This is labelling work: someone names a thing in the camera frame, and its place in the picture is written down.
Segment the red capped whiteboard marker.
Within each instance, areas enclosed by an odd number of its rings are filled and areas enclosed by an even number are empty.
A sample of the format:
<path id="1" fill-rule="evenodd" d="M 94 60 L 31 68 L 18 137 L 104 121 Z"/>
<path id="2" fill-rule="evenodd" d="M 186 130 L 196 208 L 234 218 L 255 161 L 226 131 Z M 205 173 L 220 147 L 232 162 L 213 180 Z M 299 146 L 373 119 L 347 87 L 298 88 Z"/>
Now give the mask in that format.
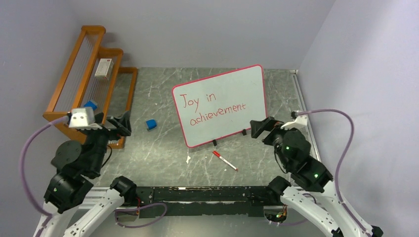
<path id="1" fill-rule="evenodd" d="M 217 151 L 213 151 L 212 153 L 215 156 L 217 156 L 220 160 L 222 160 L 224 163 L 226 163 L 228 166 L 230 166 L 232 169 L 234 169 L 235 171 L 238 171 L 238 168 L 232 163 L 230 163 L 229 161 L 227 161 L 220 153 L 218 153 Z"/>

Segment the red framed whiteboard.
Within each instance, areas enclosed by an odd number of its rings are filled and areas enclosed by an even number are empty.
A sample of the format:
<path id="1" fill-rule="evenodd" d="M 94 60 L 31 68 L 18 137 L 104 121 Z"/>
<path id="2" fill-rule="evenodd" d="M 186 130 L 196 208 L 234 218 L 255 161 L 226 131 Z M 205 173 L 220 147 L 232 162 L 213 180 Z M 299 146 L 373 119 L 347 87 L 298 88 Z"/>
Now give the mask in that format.
<path id="1" fill-rule="evenodd" d="M 259 64 L 176 85 L 171 93 L 187 147 L 241 133 L 267 117 Z"/>

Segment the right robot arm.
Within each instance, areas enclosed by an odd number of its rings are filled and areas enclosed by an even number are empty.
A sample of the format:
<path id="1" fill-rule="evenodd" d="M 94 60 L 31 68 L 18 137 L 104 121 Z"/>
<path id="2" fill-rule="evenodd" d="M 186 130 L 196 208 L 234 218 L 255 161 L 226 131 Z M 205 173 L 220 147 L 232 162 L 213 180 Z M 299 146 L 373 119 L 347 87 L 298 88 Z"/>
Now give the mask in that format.
<path id="1" fill-rule="evenodd" d="M 380 227 L 363 220 L 338 193 L 337 178 L 310 155 L 311 144 L 300 131 L 308 125 L 308 116 L 298 112 L 293 116 L 294 120 L 286 123 L 273 117 L 250 121 L 252 138 L 268 131 L 263 143 L 274 148 L 276 160 L 298 185 L 277 176 L 266 187 L 268 201 L 291 207 L 327 237 L 383 236 Z"/>

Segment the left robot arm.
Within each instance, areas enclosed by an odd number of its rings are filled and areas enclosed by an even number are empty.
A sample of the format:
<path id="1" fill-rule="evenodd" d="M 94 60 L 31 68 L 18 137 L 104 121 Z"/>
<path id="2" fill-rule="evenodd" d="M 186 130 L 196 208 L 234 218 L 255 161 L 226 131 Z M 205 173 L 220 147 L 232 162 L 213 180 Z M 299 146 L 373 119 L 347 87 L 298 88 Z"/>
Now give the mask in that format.
<path id="1" fill-rule="evenodd" d="M 137 203 L 136 184 L 120 176 L 82 218 L 72 227 L 68 224 L 93 188 L 91 180 L 100 176 L 109 141 L 118 141 L 131 135 L 130 111 L 118 117 L 94 114 L 91 108 L 72 109 L 61 118 L 48 123 L 48 127 L 63 123 L 86 135 L 81 143 L 69 140 L 56 150 L 51 161 L 56 174 L 51 178 L 44 194 L 42 218 L 36 237 L 89 236 L 111 212 L 121 205 Z"/>

